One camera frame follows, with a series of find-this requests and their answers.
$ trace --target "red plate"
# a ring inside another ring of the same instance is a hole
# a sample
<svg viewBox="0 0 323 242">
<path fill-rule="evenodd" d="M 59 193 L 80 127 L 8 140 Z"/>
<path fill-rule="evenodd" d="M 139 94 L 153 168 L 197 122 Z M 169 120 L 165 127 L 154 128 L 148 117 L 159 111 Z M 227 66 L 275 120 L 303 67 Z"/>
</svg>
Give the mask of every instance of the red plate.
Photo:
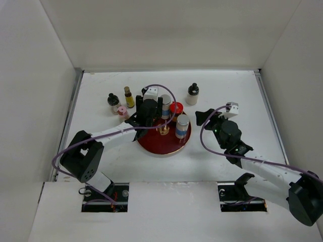
<svg viewBox="0 0 323 242">
<path fill-rule="evenodd" d="M 164 119 L 160 119 L 155 126 L 165 123 Z M 168 133 L 159 129 L 148 130 L 148 133 L 138 140 L 139 144 L 147 151 L 157 155 L 171 154 L 182 149 L 191 136 L 191 122 L 188 126 L 186 137 L 179 139 L 175 136 L 176 122 L 170 122 L 167 127 Z"/>
</svg>

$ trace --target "silver can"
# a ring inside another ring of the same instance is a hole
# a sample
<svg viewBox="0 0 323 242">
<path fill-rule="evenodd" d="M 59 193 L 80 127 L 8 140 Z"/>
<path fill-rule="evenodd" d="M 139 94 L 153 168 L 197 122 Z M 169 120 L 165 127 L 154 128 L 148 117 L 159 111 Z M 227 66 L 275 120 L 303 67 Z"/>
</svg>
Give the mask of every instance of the silver can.
<svg viewBox="0 0 323 242">
<path fill-rule="evenodd" d="M 175 135 L 179 139 L 183 139 L 186 137 L 188 126 L 190 124 L 190 119 L 187 115 L 181 114 L 177 117 L 176 122 L 176 131 Z"/>
<path fill-rule="evenodd" d="M 162 119 L 169 119 L 170 118 L 170 104 L 171 104 L 171 97 L 169 95 L 162 95 L 160 96 L 163 98 L 163 113 L 161 115 Z"/>
</svg>

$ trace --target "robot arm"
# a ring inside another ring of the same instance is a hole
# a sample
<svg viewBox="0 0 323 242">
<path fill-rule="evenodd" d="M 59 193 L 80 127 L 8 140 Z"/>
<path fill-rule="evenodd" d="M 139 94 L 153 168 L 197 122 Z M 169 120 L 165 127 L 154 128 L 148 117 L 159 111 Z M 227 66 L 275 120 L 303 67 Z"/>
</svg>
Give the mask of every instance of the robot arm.
<svg viewBox="0 0 323 242">
<path fill-rule="evenodd" d="M 241 140 L 242 133 L 238 125 L 228 120 L 238 114 L 238 104 L 227 105 L 230 107 L 226 112 L 216 112 L 205 129 L 213 131 L 221 149 L 225 149 L 224 153 L 228 155 L 227 160 L 230 163 L 251 172 L 237 179 L 235 186 L 250 196 L 260 197 L 286 208 L 298 221 L 312 226 L 323 214 L 322 183 L 307 173 L 300 173 L 287 167 L 230 157 L 234 155 L 266 161 Z M 197 125 L 202 125 L 213 111 L 214 109 L 196 112 Z"/>
<path fill-rule="evenodd" d="M 93 140 L 66 152 L 60 159 L 66 168 L 79 182 L 87 183 L 106 193 L 113 182 L 98 170 L 103 150 L 113 149 L 121 144 L 133 142 L 147 134 L 148 130 L 136 127 L 152 127 L 162 115 L 163 99 L 158 97 L 158 87 L 150 87 L 143 96 L 136 97 L 136 113 L 120 125 L 102 132 L 89 134 L 79 131 L 69 146 L 87 140 L 121 131 L 119 134 Z"/>
</svg>

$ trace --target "red lid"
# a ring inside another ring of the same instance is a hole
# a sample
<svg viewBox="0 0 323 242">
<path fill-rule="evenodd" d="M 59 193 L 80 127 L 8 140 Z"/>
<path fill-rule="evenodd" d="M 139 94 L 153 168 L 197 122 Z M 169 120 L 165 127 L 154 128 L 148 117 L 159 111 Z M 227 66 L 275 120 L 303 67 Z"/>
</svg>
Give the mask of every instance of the red lid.
<svg viewBox="0 0 323 242">
<path fill-rule="evenodd" d="M 181 104 L 180 102 L 177 102 L 177 108 L 176 108 L 176 114 L 180 114 L 183 112 L 183 104 Z M 175 111 L 175 102 L 172 102 L 172 104 L 170 105 L 170 111 L 172 113 L 174 113 Z"/>
</svg>

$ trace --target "blue stripe on can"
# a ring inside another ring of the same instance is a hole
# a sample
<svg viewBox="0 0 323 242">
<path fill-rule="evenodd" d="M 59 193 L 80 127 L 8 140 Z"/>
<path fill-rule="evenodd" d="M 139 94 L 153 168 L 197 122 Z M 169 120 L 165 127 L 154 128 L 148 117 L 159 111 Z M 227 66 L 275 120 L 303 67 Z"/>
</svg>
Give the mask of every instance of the blue stripe on can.
<svg viewBox="0 0 323 242">
<path fill-rule="evenodd" d="M 168 110 L 163 110 L 162 115 L 163 116 L 170 115 L 170 110 L 169 109 Z"/>
<path fill-rule="evenodd" d="M 187 133 L 187 130 L 182 131 L 182 130 L 178 130 L 178 129 L 176 129 L 176 134 L 178 134 L 178 135 L 180 135 L 180 136 L 186 135 L 186 133 Z"/>
</svg>

